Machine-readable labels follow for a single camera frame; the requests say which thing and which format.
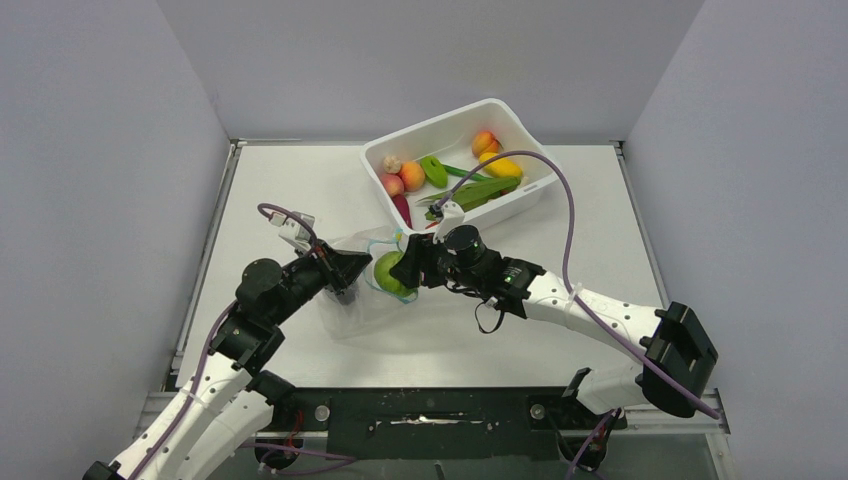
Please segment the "green cabbage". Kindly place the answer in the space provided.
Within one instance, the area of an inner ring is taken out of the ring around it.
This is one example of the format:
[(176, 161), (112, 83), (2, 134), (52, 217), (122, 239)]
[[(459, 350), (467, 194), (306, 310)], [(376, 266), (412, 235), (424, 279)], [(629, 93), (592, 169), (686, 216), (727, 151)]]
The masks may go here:
[(399, 251), (391, 251), (380, 256), (374, 264), (374, 279), (382, 290), (400, 298), (407, 298), (416, 294), (417, 290), (406, 287), (391, 273), (391, 269), (402, 257), (403, 254)]

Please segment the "clear zip top bag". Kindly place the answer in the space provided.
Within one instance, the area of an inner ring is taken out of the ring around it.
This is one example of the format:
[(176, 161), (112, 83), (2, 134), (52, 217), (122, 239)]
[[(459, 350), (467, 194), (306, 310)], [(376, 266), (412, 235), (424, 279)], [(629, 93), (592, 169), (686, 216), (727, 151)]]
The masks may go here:
[(368, 253), (372, 261), (343, 294), (327, 290), (316, 297), (322, 324), (335, 340), (373, 333), (401, 320), (407, 306), (418, 299), (416, 289), (403, 293), (401, 286), (389, 290), (378, 282), (377, 264), (392, 254), (403, 255), (406, 235), (395, 227), (382, 226), (333, 238), (328, 244), (337, 250)]

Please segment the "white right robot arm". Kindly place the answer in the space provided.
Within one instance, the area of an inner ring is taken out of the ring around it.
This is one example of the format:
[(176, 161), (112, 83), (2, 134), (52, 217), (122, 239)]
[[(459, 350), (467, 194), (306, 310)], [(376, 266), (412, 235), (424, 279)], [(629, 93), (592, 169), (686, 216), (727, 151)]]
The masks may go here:
[(572, 425), (585, 427), (602, 413), (642, 404), (680, 418), (697, 412), (720, 417), (702, 399), (719, 355), (695, 311), (683, 303), (654, 308), (584, 289), (488, 248), (470, 225), (441, 240), (412, 235), (390, 275), (406, 288), (449, 288), (502, 315), (564, 327), (625, 354), (623, 366), (575, 374), (562, 400)]

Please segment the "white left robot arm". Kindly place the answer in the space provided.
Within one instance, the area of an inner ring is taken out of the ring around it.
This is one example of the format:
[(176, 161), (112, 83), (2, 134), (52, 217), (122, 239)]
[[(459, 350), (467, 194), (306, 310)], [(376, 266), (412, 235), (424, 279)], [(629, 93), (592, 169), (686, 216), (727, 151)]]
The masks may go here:
[(268, 258), (243, 271), (235, 299), (214, 322), (191, 379), (112, 461), (87, 479), (204, 479), (272, 420), (295, 387), (266, 370), (284, 341), (283, 322), (321, 291), (345, 294), (369, 253), (320, 241), (286, 265)]

